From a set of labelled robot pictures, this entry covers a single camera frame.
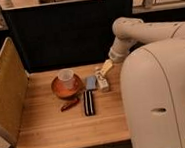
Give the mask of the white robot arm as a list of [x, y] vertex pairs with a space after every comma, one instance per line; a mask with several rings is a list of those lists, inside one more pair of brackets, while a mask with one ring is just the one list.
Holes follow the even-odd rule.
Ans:
[[112, 33], [132, 147], [185, 148], [185, 21], [120, 17]]

